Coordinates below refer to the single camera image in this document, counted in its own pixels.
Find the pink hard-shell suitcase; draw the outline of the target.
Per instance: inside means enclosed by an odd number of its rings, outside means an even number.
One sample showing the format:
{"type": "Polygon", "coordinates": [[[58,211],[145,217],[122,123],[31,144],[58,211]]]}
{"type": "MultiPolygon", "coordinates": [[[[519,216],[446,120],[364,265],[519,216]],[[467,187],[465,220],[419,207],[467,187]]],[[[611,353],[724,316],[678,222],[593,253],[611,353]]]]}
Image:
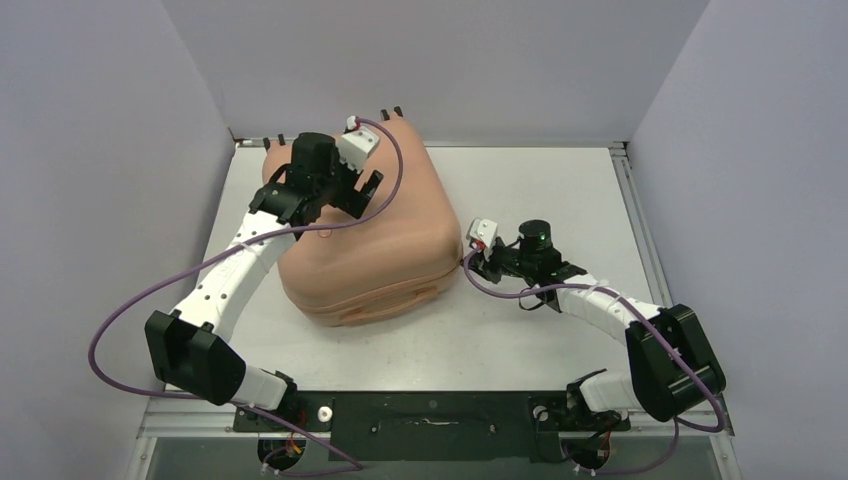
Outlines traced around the pink hard-shell suitcase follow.
{"type": "Polygon", "coordinates": [[[417,308],[453,282],[462,254],[460,225],[418,131],[401,108],[381,112],[383,138],[366,170],[384,176],[367,210],[374,219],[323,208],[278,261],[282,289],[310,320],[355,326],[417,308]]]}

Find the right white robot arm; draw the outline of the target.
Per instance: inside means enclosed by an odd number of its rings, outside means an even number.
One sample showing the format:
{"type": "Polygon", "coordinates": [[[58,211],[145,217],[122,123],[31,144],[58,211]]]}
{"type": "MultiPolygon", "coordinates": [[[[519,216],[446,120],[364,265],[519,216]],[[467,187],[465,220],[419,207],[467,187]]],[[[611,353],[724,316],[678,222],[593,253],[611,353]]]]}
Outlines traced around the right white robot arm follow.
{"type": "Polygon", "coordinates": [[[726,377],[694,310],[629,297],[564,259],[552,241],[548,222],[523,222],[518,237],[506,243],[490,219],[474,219],[466,233],[470,247],[462,261],[466,278],[479,291],[505,299],[493,285],[510,277],[525,282],[517,300],[534,297],[538,307],[581,320],[624,346],[624,370],[600,369],[566,388],[565,414],[579,428],[589,428],[604,413],[642,411],[659,422],[681,420],[690,409],[707,403],[713,426],[686,421],[703,432],[724,429],[726,417],[719,395],[726,377]]]}

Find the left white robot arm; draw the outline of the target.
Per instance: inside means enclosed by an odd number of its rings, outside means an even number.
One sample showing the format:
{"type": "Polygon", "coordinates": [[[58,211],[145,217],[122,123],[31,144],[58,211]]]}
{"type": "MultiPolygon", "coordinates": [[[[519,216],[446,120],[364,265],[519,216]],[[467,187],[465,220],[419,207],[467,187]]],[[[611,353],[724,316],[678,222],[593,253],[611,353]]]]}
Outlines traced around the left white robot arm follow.
{"type": "Polygon", "coordinates": [[[279,167],[248,205],[229,247],[196,288],[170,312],[156,311],[144,333],[155,376],[214,405],[259,407],[274,430],[289,428],[297,401],[290,379],[249,365],[230,345],[241,314],[279,258],[331,205],[360,218],[383,180],[375,171],[359,181],[379,136],[360,127],[338,138],[307,132],[291,144],[279,167]]]}

